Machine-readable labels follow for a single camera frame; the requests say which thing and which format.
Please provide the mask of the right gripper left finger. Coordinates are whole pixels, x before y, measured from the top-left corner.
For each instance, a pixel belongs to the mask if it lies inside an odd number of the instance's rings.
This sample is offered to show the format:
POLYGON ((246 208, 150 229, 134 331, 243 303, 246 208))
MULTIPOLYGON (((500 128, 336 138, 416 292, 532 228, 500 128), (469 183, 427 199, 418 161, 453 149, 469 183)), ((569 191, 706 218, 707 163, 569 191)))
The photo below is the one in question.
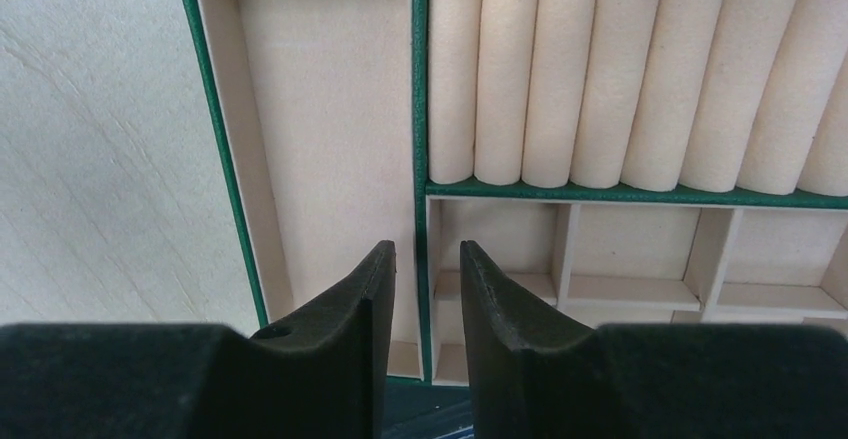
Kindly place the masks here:
POLYGON ((222 324, 1 330, 5 438, 377 438, 396 251, 246 337, 222 324))

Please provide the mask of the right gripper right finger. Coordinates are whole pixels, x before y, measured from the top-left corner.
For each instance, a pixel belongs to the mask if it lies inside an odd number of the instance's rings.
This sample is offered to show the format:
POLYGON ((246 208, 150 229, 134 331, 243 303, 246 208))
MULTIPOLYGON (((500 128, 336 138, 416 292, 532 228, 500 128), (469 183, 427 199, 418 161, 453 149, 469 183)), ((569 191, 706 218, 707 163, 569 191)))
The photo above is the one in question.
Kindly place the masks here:
POLYGON ((847 341, 826 327, 590 328, 473 242, 460 279, 478 438, 843 438, 847 341))

